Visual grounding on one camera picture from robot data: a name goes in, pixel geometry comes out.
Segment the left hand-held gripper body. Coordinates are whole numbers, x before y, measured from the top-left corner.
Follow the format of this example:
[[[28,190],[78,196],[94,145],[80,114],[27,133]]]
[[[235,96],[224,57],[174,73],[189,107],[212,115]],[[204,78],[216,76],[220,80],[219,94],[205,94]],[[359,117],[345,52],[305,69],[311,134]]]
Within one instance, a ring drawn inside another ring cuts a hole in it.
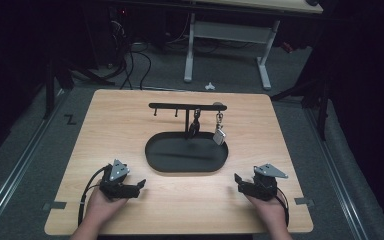
[[[104,169],[99,189],[108,199],[137,198],[139,196],[140,190],[136,185],[123,183],[130,170],[122,167],[122,162],[115,159]]]

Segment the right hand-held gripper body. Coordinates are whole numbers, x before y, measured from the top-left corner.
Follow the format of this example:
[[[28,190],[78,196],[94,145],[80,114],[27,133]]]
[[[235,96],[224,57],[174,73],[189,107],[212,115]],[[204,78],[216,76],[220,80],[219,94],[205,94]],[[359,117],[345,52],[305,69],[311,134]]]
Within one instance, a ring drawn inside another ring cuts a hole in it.
[[[253,176],[253,182],[244,181],[238,185],[238,191],[263,201],[269,201],[277,196],[278,186],[277,178],[288,178],[288,175],[272,164],[264,164],[257,166],[260,168],[261,174]]]

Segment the silver key fob with clasp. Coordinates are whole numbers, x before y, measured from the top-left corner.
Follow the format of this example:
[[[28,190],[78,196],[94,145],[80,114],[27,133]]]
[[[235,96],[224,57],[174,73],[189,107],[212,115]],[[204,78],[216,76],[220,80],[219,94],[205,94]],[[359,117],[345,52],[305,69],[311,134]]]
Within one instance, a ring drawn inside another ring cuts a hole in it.
[[[223,131],[222,120],[223,120],[223,113],[218,112],[216,114],[216,127],[213,135],[213,141],[217,145],[222,145],[226,138],[226,133]]]

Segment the black key rack with tray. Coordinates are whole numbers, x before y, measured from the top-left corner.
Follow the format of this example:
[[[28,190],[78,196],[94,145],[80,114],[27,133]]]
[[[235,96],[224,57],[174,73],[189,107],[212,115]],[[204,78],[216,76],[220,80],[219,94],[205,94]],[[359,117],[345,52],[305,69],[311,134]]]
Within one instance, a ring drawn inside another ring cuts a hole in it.
[[[217,145],[213,141],[213,132],[202,131],[189,137],[189,127],[194,119],[194,110],[203,112],[224,112],[227,106],[220,102],[211,105],[180,103],[149,103],[154,115],[160,109],[170,109],[178,116],[185,113],[184,130],[177,132],[160,132],[152,136],[145,145],[145,156],[149,166],[162,173],[210,173],[218,171],[225,164],[229,148],[224,141]]]

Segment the black car key fob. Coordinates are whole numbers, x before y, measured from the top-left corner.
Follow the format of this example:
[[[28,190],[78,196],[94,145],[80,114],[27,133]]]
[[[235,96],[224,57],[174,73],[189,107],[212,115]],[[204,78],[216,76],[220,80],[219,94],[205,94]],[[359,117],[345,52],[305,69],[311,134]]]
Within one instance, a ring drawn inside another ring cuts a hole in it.
[[[199,130],[200,130],[200,122],[199,122],[200,115],[201,115],[201,110],[200,109],[195,109],[194,110],[194,119],[193,119],[193,122],[191,123],[191,125],[189,127],[189,137],[190,138],[194,138],[199,133]]]

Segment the person's left hand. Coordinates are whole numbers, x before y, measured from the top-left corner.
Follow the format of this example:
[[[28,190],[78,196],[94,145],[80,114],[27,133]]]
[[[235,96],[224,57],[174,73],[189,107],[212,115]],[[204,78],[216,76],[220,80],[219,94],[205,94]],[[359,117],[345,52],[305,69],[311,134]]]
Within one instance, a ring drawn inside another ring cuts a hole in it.
[[[125,198],[110,200],[99,189],[94,189],[82,224],[88,228],[100,230],[127,202]]]

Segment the person's right hand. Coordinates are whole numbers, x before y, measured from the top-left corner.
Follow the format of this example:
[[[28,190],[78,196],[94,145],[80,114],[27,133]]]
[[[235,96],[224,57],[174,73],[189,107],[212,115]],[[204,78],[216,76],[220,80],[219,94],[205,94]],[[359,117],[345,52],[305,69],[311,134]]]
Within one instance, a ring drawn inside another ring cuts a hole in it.
[[[263,201],[248,195],[246,195],[246,198],[256,208],[259,218],[270,233],[287,229],[285,202],[281,195],[277,195],[269,201]]]

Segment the grey tape strip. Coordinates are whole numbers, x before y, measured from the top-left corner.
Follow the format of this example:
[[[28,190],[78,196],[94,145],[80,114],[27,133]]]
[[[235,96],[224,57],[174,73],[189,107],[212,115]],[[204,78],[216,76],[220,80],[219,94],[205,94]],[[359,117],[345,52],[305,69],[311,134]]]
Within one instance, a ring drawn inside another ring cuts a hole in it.
[[[314,201],[309,198],[295,198],[294,199],[296,205],[306,205],[307,207],[312,207],[314,205]]]
[[[50,211],[51,209],[64,209],[66,207],[66,202],[54,201],[47,202],[42,206],[43,211]]]

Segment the black metal stand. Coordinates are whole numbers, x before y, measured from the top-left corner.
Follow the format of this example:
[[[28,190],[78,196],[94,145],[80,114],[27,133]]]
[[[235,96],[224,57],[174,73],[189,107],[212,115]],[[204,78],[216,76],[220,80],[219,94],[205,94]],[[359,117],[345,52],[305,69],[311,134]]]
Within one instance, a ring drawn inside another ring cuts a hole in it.
[[[46,105],[45,105],[45,119],[49,119],[55,109],[55,82],[58,82],[62,89],[71,90],[74,87],[74,82],[71,77],[71,71],[75,70],[80,74],[86,76],[93,82],[101,85],[113,86],[114,83],[105,80],[90,70],[80,67],[73,62],[64,58],[50,58],[46,65]]]
[[[271,96],[271,100],[279,101],[288,96],[302,96],[301,106],[303,108],[318,109],[316,130],[319,137],[325,140],[329,90],[330,78],[326,73],[317,69],[304,68],[293,87]]]

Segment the metal floor rail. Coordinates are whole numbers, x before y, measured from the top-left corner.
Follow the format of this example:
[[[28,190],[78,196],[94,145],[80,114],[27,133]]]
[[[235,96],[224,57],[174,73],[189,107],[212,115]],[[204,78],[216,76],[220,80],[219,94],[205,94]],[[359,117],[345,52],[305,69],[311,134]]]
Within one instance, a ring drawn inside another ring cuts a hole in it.
[[[69,94],[69,90],[59,90],[54,109],[46,114],[46,97],[40,93],[0,146],[0,216],[23,179],[56,112]]]
[[[357,213],[356,206],[351,199],[351,196],[344,184],[344,181],[337,169],[333,156],[327,143],[320,137],[317,129],[317,120],[314,113],[310,109],[303,110],[307,121],[310,124],[311,131],[316,138],[317,144],[322,152],[322,159],[327,168],[328,177],[331,181],[332,187],[346,218],[347,224],[351,230],[354,240],[368,240],[367,232],[362,224],[362,221]]]

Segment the white metal frame desk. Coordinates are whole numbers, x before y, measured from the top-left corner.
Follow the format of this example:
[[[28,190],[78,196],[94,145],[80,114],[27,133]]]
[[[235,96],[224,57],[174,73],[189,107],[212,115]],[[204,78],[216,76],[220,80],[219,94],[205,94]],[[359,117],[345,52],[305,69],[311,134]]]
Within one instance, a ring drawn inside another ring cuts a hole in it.
[[[323,13],[319,0],[191,0],[192,7],[209,4],[214,7],[239,7],[244,10],[264,10],[274,14],[303,14],[316,16]],[[235,23],[220,23],[213,20],[197,20],[190,15],[188,50],[185,62],[184,81],[193,79],[194,41],[196,38],[227,40],[244,43],[263,44],[262,55],[256,58],[260,79],[265,90],[271,89],[266,61],[278,32],[280,18],[275,17],[271,26],[258,27]]]

